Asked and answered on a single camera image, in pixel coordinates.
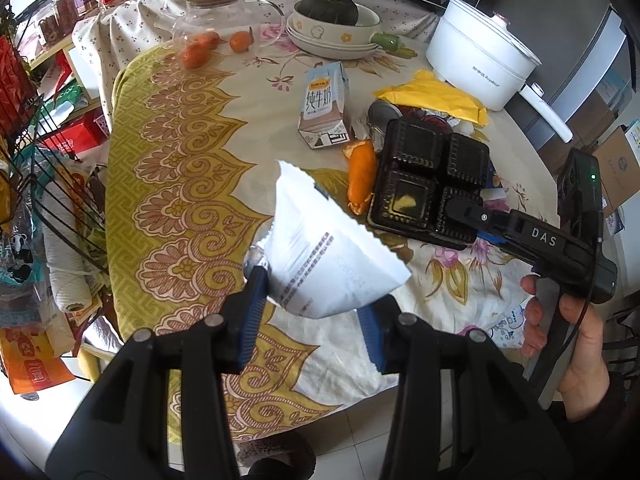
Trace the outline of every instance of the small orange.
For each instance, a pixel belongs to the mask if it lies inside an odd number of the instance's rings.
[[[215,50],[220,44],[220,35],[210,30],[193,38],[193,43],[208,48],[209,50]]]
[[[229,46],[231,50],[237,54],[249,50],[252,44],[254,44],[254,32],[251,30],[251,27],[249,27],[249,32],[241,30],[240,32],[233,33],[231,38],[229,38]]]
[[[200,68],[209,60],[209,51],[199,44],[187,45],[180,53],[185,68]]]

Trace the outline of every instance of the red box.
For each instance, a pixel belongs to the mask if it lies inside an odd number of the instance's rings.
[[[64,126],[58,133],[43,140],[42,143],[52,150],[76,154],[100,146],[107,140],[100,126],[95,123],[95,118],[101,114],[100,108],[91,110],[71,124]]]

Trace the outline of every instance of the green handle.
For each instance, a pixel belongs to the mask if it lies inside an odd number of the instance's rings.
[[[378,44],[387,52],[396,52],[399,48],[402,48],[400,37],[395,34],[377,32],[371,37],[371,43]]]

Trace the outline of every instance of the stacked plates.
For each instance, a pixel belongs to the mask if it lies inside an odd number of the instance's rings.
[[[327,43],[326,41],[316,40],[316,38],[303,36],[298,31],[294,30],[291,23],[291,16],[287,20],[287,34],[297,47],[309,54],[325,57],[327,59],[338,59],[343,61],[360,59],[367,57],[378,48],[375,43],[367,43],[364,45],[343,45]]]

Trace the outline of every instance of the yellow patterned tablecloth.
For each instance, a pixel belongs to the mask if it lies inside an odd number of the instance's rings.
[[[371,92],[428,68],[424,44],[399,59],[377,52],[345,62],[354,115]],[[287,38],[254,55],[215,54],[180,70],[172,50],[133,60],[114,90],[107,223],[111,283],[124,338],[142,327],[183,330],[216,312],[242,286],[241,263],[274,211],[276,160],[305,168],[339,202],[346,192],[340,148],[311,150],[296,131],[305,72],[322,60]],[[504,112],[476,135],[489,143],[507,189],[503,206],[557,222],[554,183]],[[383,235],[412,270],[394,295],[403,310],[459,332],[490,327],[525,297],[528,268],[483,243],[446,251]],[[265,309],[257,351],[225,380],[232,435],[258,438],[306,424],[396,384],[369,362],[357,316],[308,320]],[[170,384],[170,440],[179,441],[179,377]]]

